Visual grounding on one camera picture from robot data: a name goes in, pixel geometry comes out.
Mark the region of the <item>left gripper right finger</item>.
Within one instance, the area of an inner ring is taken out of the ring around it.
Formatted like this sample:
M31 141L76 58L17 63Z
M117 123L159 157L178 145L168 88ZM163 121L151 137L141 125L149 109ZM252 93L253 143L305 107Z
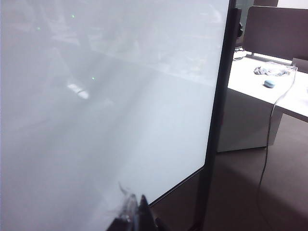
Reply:
M155 222L152 216L150 207L148 205L145 195L141 196L139 208L139 230L140 231L155 231Z

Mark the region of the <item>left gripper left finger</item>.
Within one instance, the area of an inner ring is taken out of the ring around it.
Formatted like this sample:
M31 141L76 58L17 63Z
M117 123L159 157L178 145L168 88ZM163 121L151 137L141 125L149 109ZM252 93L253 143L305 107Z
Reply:
M139 228L137 197L120 183L119 188L124 196L124 201L107 231L137 231Z

